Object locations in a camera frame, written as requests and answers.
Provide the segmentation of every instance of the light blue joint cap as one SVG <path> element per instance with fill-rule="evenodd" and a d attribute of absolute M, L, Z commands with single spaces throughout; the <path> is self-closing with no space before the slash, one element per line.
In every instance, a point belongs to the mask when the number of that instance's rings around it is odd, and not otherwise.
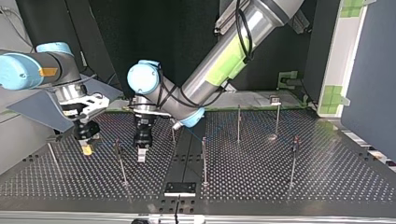
<path fill-rule="evenodd" d="M 155 62 L 151 60 L 140 60 L 139 63 L 152 64 L 154 66 L 158 66 L 158 64 L 160 64 L 159 62 Z"/>
<path fill-rule="evenodd" d="M 0 85 L 4 89 L 20 91 L 39 86 L 44 78 L 40 76 L 40 64 L 21 53 L 0 55 Z"/>
<path fill-rule="evenodd" d="M 72 50 L 64 42 L 42 44 L 37 46 L 35 49 L 37 50 L 37 52 L 61 52 L 61 53 L 70 54 L 71 56 L 74 57 Z"/>
<path fill-rule="evenodd" d="M 128 84 L 136 93 L 152 93 L 160 83 L 157 67 L 152 63 L 135 64 L 128 72 Z"/>
<path fill-rule="evenodd" d="M 198 121 L 202 118 L 205 113 L 205 109 L 203 107 L 199 108 L 193 115 L 189 116 L 186 119 L 180 121 L 184 126 L 191 128 L 198 123 Z"/>

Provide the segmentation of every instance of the perforated metal table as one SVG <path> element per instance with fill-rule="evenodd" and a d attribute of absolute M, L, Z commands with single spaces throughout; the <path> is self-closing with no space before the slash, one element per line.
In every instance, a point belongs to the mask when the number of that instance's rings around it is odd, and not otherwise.
<path fill-rule="evenodd" d="M 396 217 L 396 174 L 308 110 L 208 112 L 193 129 L 177 132 L 159 119 L 145 163 L 133 149 L 131 114 L 104 114 L 103 143 L 90 157 L 68 137 L 0 176 L 1 211 L 209 216 Z M 301 139 L 293 185 L 291 143 Z M 208 185 L 203 186 L 202 137 Z M 128 186 L 122 185 L 113 142 L 120 139 Z M 194 198 L 168 198 L 168 182 L 195 182 Z"/>

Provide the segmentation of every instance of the silver pin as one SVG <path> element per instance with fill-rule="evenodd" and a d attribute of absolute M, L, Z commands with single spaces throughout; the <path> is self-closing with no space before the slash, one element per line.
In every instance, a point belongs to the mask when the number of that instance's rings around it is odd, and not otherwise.
<path fill-rule="evenodd" d="M 275 127 L 276 136 L 277 136 L 277 129 L 279 127 L 279 115 L 280 115 L 280 104 L 277 105 L 277 112 L 276 112 L 276 127 Z"/>
<path fill-rule="evenodd" d="M 52 155 L 52 158 L 55 161 L 55 165 L 56 165 L 56 168 L 58 169 L 59 175 L 61 176 L 61 179 L 64 180 L 63 174 L 62 174 L 62 171 L 61 171 L 61 167 L 59 166 L 58 159 L 55 156 L 55 152 L 54 152 L 54 150 L 52 148 L 52 145 L 50 143 L 47 143 L 47 145 L 49 146 L 50 154 Z"/>
<path fill-rule="evenodd" d="M 172 141 L 175 143 L 176 142 L 175 130 L 174 129 L 171 129 L 171 130 L 172 130 Z"/>
<path fill-rule="evenodd" d="M 176 142 L 176 138 L 175 138 L 175 129 L 171 128 L 172 130 L 172 142 L 175 143 Z"/>
<path fill-rule="evenodd" d="M 122 177 L 124 179 L 123 185 L 124 186 L 128 186 L 129 183 L 128 183 L 128 180 L 126 179 L 125 168 L 124 168 L 123 162 L 122 162 L 122 149 L 120 147 L 120 139 L 119 138 L 117 138 L 116 142 L 114 143 L 114 151 L 115 151 L 115 153 L 116 153 L 116 155 L 117 155 L 117 157 L 118 157 L 118 159 L 120 161 L 120 167 L 121 167 L 121 170 L 122 170 Z"/>
<path fill-rule="evenodd" d="M 294 136 L 293 139 L 293 147 L 292 147 L 292 153 L 293 153 L 293 165 L 291 166 L 291 176 L 290 176 L 290 185 L 289 185 L 289 190 L 291 190 L 291 188 L 293 188 L 293 181 L 294 181 L 294 171 L 295 171 L 295 167 L 296 167 L 296 161 L 297 161 L 297 153 L 300 149 L 300 139 L 299 137 L 296 135 Z"/>
<path fill-rule="evenodd" d="M 206 174 L 206 138 L 202 138 L 202 155 L 204 159 L 204 186 L 207 186 L 209 183 L 207 182 L 207 174 Z"/>
<path fill-rule="evenodd" d="M 129 183 L 128 183 L 128 181 L 126 180 L 126 174 L 125 174 L 125 169 L 124 169 L 124 167 L 123 167 L 122 159 L 120 159 L 120 165 L 121 165 L 122 175 L 123 175 L 123 178 L 124 178 L 124 183 L 123 183 L 123 184 L 124 184 L 125 186 L 128 186 Z"/>
<path fill-rule="evenodd" d="M 55 156 L 55 152 L 53 151 L 52 145 L 50 143 L 47 143 L 47 145 L 49 146 L 49 151 L 50 151 L 50 154 L 51 154 L 53 160 L 55 161 L 56 165 L 58 166 L 58 159 Z"/>
<path fill-rule="evenodd" d="M 277 105 L 277 109 L 276 109 L 276 126 L 275 126 L 275 133 L 271 134 L 270 136 L 270 140 L 275 140 L 277 139 L 277 135 L 278 135 L 278 127 L 279 127 L 279 116 L 280 116 L 280 106 L 282 105 L 282 103 L 280 103 L 280 98 L 279 96 L 276 95 L 271 95 L 270 96 L 270 105 Z"/>
<path fill-rule="evenodd" d="M 241 105 L 238 105 L 238 143 L 241 141 L 240 133 L 241 133 Z"/>

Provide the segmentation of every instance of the black wall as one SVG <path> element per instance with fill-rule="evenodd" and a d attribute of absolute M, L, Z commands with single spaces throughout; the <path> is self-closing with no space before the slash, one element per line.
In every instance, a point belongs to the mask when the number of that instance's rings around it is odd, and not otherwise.
<path fill-rule="evenodd" d="M 213 24 L 219 2 L 91 0 L 122 88 L 128 70 L 141 59 L 161 62 L 165 75 L 180 86 L 216 44 Z"/>
<path fill-rule="evenodd" d="M 129 68 L 140 59 L 159 61 L 178 86 L 216 44 L 213 28 L 217 0 L 90 0 L 122 88 Z M 313 22 L 316 0 L 302 11 Z M 255 51 L 255 59 L 232 82 L 238 90 L 275 90 L 282 71 L 304 73 L 310 34 L 297 35 L 288 25 L 275 29 Z"/>
<path fill-rule="evenodd" d="M 88 0 L 17 0 L 23 23 L 34 46 L 62 41 L 76 59 L 80 73 L 106 82 L 115 71 Z M 84 66 L 81 52 L 84 55 Z M 120 88 L 117 78 L 111 84 Z"/>

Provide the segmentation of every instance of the robotic arm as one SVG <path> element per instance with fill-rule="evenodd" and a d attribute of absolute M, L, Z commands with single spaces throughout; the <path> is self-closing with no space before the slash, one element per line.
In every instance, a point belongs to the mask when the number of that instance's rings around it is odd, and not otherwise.
<path fill-rule="evenodd" d="M 37 53 L 0 50 L 0 86 L 20 91 L 51 84 L 57 98 L 53 103 L 66 119 L 73 121 L 75 138 L 83 153 L 91 155 L 92 143 L 100 132 L 92 118 L 108 107 L 109 100 L 101 93 L 88 95 L 67 44 L 43 44 L 36 50 Z"/>
<path fill-rule="evenodd" d="M 250 0 L 244 11 L 237 0 L 235 23 L 198 65 L 181 88 L 163 74 L 159 63 L 140 61 L 128 73 L 128 83 L 136 92 L 136 147 L 151 146 L 153 111 L 162 109 L 181 126 L 192 127 L 205 113 L 204 102 L 219 86 L 233 79 L 252 59 L 252 51 L 276 27 L 283 26 L 304 0 Z"/>

